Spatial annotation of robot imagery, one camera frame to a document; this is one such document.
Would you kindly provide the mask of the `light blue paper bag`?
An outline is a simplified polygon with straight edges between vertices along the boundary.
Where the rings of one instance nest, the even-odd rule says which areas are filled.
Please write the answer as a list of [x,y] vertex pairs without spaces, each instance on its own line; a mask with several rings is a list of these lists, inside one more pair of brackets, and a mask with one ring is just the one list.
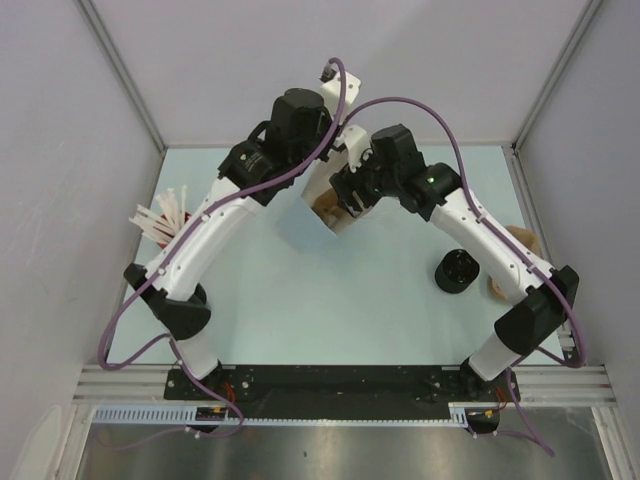
[[311,167],[302,193],[276,222],[279,235],[298,251],[319,249],[338,235],[327,228],[312,210],[314,200],[328,189],[332,189],[329,179],[346,162],[334,149],[330,150],[327,161],[319,161]]

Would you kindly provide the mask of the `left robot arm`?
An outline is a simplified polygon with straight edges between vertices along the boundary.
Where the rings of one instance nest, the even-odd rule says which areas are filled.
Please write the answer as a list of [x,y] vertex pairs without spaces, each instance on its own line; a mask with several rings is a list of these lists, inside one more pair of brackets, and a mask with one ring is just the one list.
[[277,97],[269,119],[230,149],[210,192],[162,252],[125,269],[126,281],[169,334],[189,372],[185,385],[199,399],[214,397],[221,387],[201,277],[236,231],[328,150],[346,92],[292,88]]

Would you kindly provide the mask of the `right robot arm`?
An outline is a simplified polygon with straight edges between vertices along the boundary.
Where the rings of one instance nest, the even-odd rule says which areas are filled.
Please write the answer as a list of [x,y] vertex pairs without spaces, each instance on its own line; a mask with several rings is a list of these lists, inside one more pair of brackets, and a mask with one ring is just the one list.
[[511,308],[461,366],[461,388],[473,401],[497,389],[497,377],[529,356],[568,318],[578,274],[553,267],[480,207],[461,176],[444,163],[426,164],[408,128],[398,124],[368,135],[360,127],[340,133],[334,148],[346,164],[330,177],[338,203],[358,218],[384,197],[448,234],[498,284]]

